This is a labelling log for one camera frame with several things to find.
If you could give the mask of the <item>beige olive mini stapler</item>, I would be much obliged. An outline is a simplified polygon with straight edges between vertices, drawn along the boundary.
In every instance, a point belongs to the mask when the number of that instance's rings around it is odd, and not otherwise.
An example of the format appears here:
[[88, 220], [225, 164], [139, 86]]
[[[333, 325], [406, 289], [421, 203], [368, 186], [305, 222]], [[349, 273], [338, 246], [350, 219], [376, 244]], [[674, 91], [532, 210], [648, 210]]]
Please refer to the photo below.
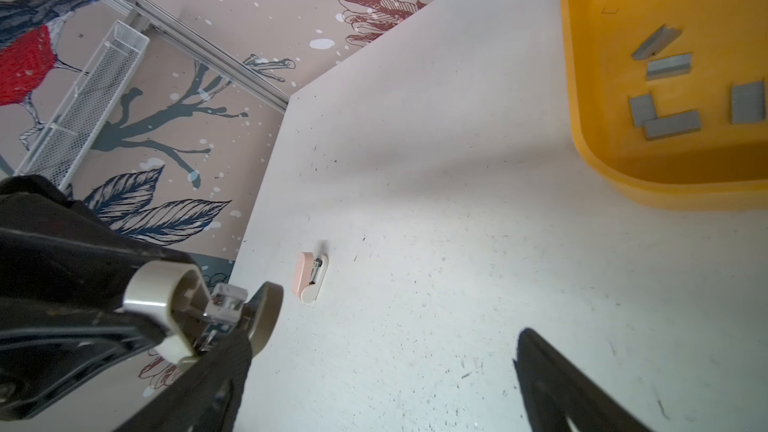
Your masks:
[[153, 350], [181, 367], [197, 362], [236, 332], [245, 334], [257, 356], [271, 338], [283, 299], [283, 287], [272, 282], [263, 283], [254, 295], [227, 283], [209, 290], [198, 266], [151, 261], [131, 278], [122, 309], [158, 325], [164, 337]]

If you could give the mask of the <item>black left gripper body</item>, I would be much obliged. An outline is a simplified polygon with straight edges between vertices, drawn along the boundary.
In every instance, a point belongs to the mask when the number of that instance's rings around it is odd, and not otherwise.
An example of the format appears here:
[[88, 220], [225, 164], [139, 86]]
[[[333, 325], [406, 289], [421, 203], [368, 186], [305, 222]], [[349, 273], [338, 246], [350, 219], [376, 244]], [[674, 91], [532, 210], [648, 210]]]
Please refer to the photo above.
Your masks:
[[39, 175], [1, 181], [1, 296], [116, 310], [139, 268], [184, 252], [111, 230]]

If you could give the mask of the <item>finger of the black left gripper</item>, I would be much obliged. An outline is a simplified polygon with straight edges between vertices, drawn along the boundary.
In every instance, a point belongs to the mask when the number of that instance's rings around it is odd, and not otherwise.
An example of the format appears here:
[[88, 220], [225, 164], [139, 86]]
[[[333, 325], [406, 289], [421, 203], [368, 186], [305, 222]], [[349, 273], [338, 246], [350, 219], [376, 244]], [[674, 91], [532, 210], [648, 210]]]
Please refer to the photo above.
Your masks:
[[136, 314], [63, 305], [3, 305], [1, 418], [30, 419], [165, 338], [159, 325]]

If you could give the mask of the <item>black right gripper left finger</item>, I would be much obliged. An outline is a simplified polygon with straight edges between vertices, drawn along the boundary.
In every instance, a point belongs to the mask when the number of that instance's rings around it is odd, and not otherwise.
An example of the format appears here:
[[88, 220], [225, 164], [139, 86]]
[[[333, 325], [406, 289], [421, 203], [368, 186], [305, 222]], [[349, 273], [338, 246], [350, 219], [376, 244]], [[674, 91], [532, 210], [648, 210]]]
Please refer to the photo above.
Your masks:
[[232, 431], [252, 358], [247, 334], [229, 334], [118, 429]]

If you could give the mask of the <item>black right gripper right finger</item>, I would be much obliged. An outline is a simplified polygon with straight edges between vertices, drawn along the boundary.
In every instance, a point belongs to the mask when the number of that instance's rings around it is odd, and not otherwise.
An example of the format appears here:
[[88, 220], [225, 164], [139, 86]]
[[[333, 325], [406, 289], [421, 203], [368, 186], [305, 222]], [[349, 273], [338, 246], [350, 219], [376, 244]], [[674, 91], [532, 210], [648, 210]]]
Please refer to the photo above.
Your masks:
[[531, 328], [514, 365], [533, 431], [649, 431]]

